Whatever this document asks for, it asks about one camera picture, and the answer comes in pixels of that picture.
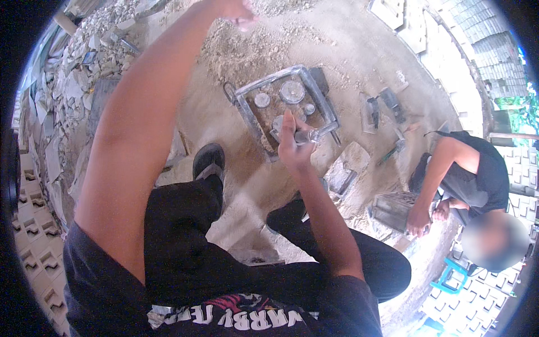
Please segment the black t-shirt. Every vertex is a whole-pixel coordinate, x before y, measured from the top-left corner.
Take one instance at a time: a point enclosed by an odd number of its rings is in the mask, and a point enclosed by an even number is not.
[[[455,138],[479,152],[476,175],[453,163],[442,180],[442,188],[470,206],[470,218],[495,209],[505,210],[509,202],[509,175],[498,150],[486,140],[470,136],[466,131],[437,133]]]
[[[152,306],[144,286],[76,223],[64,246],[67,320],[81,336],[382,336],[378,301],[352,276],[335,277],[320,312],[259,294],[223,294],[182,307]]]

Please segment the blue plastic stool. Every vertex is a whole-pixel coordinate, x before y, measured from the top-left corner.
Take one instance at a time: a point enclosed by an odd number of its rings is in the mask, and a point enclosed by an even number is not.
[[[431,286],[449,294],[458,294],[462,288],[464,288],[466,281],[468,281],[468,271],[451,259],[445,258],[444,262],[447,264],[447,268],[445,268],[444,272],[442,273],[440,280],[437,283],[431,282]],[[451,270],[464,275],[464,279],[458,288],[454,288],[446,284],[447,275],[449,275]]]

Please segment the black pants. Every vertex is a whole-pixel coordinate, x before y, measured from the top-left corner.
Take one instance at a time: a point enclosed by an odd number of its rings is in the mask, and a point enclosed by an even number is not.
[[[205,235],[221,214],[222,195],[215,181],[199,180],[154,189],[146,209],[144,262],[146,289],[153,304],[200,304],[231,293],[262,293],[317,311],[317,297],[330,274],[316,249],[308,222],[295,212],[298,201],[272,211],[268,224],[318,262],[248,267]],[[395,249],[357,231],[365,279],[380,302],[403,292],[410,263]]]

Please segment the green foliage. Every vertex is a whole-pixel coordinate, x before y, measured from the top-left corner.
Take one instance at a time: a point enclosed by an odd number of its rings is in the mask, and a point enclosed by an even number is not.
[[[539,101],[537,93],[528,84],[528,96],[496,98],[494,102],[502,110],[509,110],[509,121],[513,133],[530,133],[530,127],[539,134]],[[527,139],[513,139],[518,147],[529,147]]]

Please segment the concrete rubble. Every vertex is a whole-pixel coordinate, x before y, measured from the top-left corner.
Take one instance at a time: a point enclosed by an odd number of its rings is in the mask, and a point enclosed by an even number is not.
[[[36,153],[36,162],[42,160],[46,168],[42,183],[63,225],[73,217],[73,210],[68,210],[71,204],[66,205],[66,196],[77,198],[82,185],[79,181],[84,180],[82,171],[86,170],[93,137],[93,134],[87,135],[86,125],[95,83],[101,78],[119,80],[135,61],[135,55],[121,44],[121,39],[136,27],[135,9],[140,3],[140,0],[117,0],[96,10],[92,8],[75,34],[64,39],[63,46],[56,43],[65,35],[63,32],[56,38],[50,34],[54,53],[51,49],[48,57],[52,57],[52,61],[47,60],[45,68],[37,61],[34,65],[32,77],[36,91],[35,95],[28,95],[30,127],[26,136],[33,136],[35,140],[35,145],[30,146]],[[136,34],[128,38],[134,45],[138,44]],[[94,52],[95,57],[93,60],[88,57],[90,63],[82,64],[88,52]],[[34,120],[41,125],[39,128],[32,126]],[[81,164],[73,170],[68,163],[79,154]]]

